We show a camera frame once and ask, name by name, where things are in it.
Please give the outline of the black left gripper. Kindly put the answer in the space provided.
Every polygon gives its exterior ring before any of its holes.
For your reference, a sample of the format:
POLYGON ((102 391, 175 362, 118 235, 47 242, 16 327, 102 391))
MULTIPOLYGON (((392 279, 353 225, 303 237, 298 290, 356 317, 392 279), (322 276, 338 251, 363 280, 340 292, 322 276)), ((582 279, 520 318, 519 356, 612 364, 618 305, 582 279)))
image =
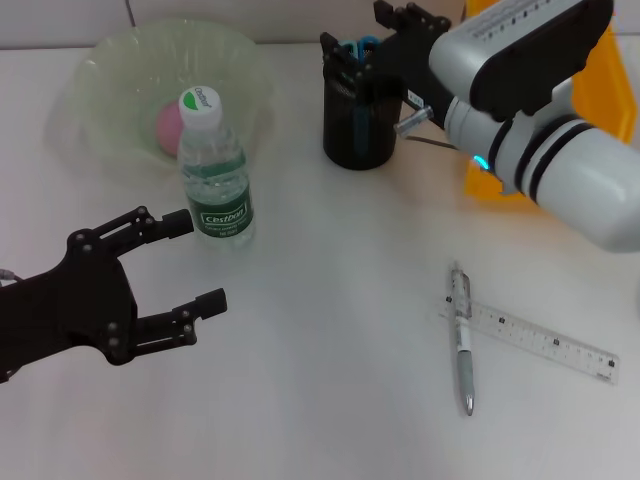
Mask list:
POLYGON ((115 254, 194 232, 187 209, 154 218, 145 206, 70 235, 48 272, 1 288, 1 381, 22 367, 75 347, 112 365, 197 343, 194 322, 225 313, 222 288, 169 312, 137 318, 138 307, 115 254))

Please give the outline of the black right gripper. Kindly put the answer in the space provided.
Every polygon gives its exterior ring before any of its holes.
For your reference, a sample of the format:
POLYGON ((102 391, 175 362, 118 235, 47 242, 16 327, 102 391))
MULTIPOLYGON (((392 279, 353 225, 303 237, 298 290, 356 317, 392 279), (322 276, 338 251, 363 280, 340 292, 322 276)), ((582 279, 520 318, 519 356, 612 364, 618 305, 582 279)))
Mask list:
POLYGON ((376 22, 396 33, 382 43, 374 35, 359 40, 338 40, 328 32, 320 35, 323 54, 323 77, 331 87, 356 104, 367 104, 373 96, 368 71, 374 54, 376 73, 389 76, 400 84, 402 98, 411 106, 409 93, 430 106, 432 122, 440 129, 454 95, 437 79, 429 66, 429 55, 435 41, 451 28, 451 20, 435 16, 414 2, 394 7, 387 1, 373 3, 376 22))

